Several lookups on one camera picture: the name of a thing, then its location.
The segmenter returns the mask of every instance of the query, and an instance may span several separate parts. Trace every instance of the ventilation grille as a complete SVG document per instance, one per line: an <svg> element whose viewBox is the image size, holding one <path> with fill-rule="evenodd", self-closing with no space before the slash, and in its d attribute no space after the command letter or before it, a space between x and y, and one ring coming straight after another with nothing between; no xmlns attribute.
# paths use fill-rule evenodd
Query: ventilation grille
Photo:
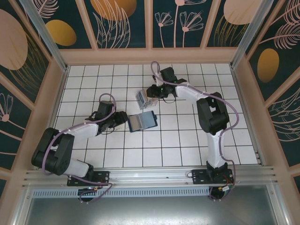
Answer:
<svg viewBox="0 0 300 225"><path fill-rule="evenodd" d="M105 191L87 193L82 196L99 196ZM114 188L103 197L171 197L171 196L201 196L209 195L208 187L165 187L165 188ZM78 189L41 189L33 192L33 198L78 198Z"/></svg>

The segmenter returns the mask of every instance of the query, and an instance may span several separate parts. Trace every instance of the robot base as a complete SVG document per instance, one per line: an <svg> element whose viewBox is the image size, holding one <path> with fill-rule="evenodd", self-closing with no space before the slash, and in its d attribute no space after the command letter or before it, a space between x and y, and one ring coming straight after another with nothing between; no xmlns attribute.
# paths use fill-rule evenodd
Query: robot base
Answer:
<svg viewBox="0 0 300 225"><path fill-rule="evenodd" d="M227 168L227 163L219 168L213 168L208 162L207 169L192 170L193 184L226 184L228 178L233 183L233 172Z"/></svg>

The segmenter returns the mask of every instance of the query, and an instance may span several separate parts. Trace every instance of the enclosure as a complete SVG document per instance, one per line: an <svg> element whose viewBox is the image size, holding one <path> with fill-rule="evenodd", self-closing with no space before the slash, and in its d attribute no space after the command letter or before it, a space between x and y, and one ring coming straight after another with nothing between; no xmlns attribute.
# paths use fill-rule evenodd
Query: enclosure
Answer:
<svg viewBox="0 0 300 225"><path fill-rule="evenodd" d="M299 22L299 0L1 1L1 224L300 224ZM224 134L228 198L189 177L209 155L197 106L170 94L140 110L152 61L237 111ZM117 112L153 111L157 126L126 122L73 146L113 184L93 207L31 158L45 129L85 122L104 93Z"/></svg>

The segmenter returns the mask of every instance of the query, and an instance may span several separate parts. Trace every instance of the decorative wall print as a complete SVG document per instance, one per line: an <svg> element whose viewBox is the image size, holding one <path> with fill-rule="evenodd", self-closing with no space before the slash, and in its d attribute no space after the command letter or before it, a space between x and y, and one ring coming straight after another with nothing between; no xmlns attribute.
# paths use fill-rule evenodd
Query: decorative wall print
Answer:
<svg viewBox="0 0 300 225"><path fill-rule="evenodd" d="M144 0L84 1L98 48L145 48Z"/></svg>
<svg viewBox="0 0 300 225"><path fill-rule="evenodd" d="M261 0L222 0L207 47L237 47Z"/></svg>
<svg viewBox="0 0 300 225"><path fill-rule="evenodd" d="M268 110L289 166L300 164L300 79Z"/></svg>
<svg viewBox="0 0 300 225"><path fill-rule="evenodd" d="M31 110L0 84L0 167L10 170Z"/></svg>
<svg viewBox="0 0 300 225"><path fill-rule="evenodd" d="M91 48L75 0L32 1L59 49Z"/></svg>
<svg viewBox="0 0 300 225"><path fill-rule="evenodd" d="M254 42L256 41L257 35L260 34L260 32L262 31L264 25L266 24L267 20L269 19L270 15L271 15L271 13L273 12L273 10L274 10L275 6L277 5L277 3L278 3L278 0L274 0L274 1L273 1L270 10L268 11L268 13L267 13L267 15L265 16L265 18L264 18L264 20L263 20L261 26L259 27L259 29L257 30L256 34L254 35L254 37L253 37L251 43L249 44L249 46L248 46L248 48L247 48L247 50L246 50L246 55L248 55L250 49L252 48Z"/></svg>
<svg viewBox="0 0 300 225"><path fill-rule="evenodd" d="M300 66L299 40L300 2L287 0L249 60L265 100Z"/></svg>
<svg viewBox="0 0 300 225"><path fill-rule="evenodd" d="M1 196L4 191L4 188L5 188L5 185L6 185L6 180L0 179L0 200L1 200Z"/></svg>
<svg viewBox="0 0 300 225"><path fill-rule="evenodd" d="M49 62L8 1L0 20L0 73L35 102Z"/></svg>
<svg viewBox="0 0 300 225"><path fill-rule="evenodd" d="M200 47L212 0L153 1L153 48Z"/></svg>

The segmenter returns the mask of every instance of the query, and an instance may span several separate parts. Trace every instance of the white tile floor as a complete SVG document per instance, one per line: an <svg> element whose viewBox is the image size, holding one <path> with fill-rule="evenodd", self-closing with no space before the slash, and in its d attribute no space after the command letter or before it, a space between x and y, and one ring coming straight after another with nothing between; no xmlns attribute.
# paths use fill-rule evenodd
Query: white tile floor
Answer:
<svg viewBox="0 0 300 225"><path fill-rule="evenodd" d="M239 112L240 122L225 133L224 156L236 164L257 164L247 124L227 64L162 64L172 66L177 78L188 80L200 90L218 91ZM117 111L138 114L135 94L154 84L150 65L72 66L55 127L64 129L84 122L98 108L98 98L111 93ZM230 122L236 120L228 108ZM158 126L130 133L127 123L109 135L101 134L74 146L72 157L94 167L149 167L206 165L206 133L191 103L170 95L153 107Z"/></svg>

